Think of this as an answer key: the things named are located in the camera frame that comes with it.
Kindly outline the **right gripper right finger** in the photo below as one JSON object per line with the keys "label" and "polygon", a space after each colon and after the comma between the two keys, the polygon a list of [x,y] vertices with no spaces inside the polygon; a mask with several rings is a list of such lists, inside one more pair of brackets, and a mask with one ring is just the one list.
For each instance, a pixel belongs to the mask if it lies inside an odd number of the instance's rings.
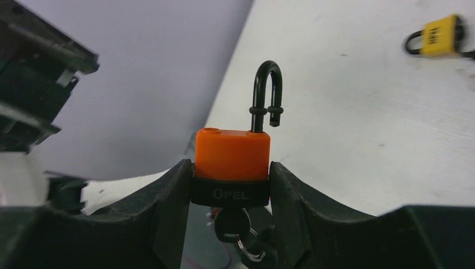
{"label": "right gripper right finger", "polygon": [[474,208],[408,205],[371,216],[270,165],[279,268],[473,268]]}

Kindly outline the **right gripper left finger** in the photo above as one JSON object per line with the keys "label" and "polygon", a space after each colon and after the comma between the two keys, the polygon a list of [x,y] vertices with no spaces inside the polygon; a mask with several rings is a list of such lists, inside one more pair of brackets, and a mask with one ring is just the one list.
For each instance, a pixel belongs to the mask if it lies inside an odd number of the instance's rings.
{"label": "right gripper left finger", "polygon": [[192,162],[99,209],[1,208],[2,268],[179,268]]}

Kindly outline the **black-headed key bunch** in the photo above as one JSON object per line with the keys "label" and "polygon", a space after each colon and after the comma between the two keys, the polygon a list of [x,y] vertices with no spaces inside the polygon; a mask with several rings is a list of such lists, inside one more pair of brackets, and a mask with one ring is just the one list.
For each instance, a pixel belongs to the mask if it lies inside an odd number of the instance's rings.
{"label": "black-headed key bunch", "polygon": [[250,216],[244,208],[214,208],[211,211],[212,226],[219,241],[237,245],[241,254],[252,262],[261,262],[266,252],[250,252],[258,233],[252,228]]}

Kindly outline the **orange padlock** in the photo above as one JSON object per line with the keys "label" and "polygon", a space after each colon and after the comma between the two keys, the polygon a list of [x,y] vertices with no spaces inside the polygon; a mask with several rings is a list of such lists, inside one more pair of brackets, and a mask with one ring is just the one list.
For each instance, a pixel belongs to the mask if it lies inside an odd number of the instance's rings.
{"label": "orange padlock", "polygon": [[283,79],[279,65],[263,62],[255,75],[249,130],[202,128],[195,138],[192,203],[220,208],[266,206],[270,200],[271,137],[263,129],[281,123]]}

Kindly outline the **yellow padlock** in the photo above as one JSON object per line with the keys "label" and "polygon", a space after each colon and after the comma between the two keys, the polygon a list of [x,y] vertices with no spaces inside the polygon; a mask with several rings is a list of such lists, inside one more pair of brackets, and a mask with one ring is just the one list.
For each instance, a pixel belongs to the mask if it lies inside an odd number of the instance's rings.
{"label": "yellow padlock", "polygon": [[409,55],[425,57],[458,55],[474,60],[474,50],[461,51],[465,37],[465,22],[454,13],[429,22],[422,30],[412,33],[404,43],[404,50]]}

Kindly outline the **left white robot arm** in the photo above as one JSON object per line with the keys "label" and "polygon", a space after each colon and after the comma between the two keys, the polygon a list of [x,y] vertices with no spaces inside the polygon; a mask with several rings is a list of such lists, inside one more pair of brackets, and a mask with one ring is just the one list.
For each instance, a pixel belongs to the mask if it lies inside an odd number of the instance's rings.
{"label": "left white robot arm", "polygon": [[54,120],[99,56],[18,1],[1,2],[1,205],[36,206],[48,182],[33,147],[59,132]]}

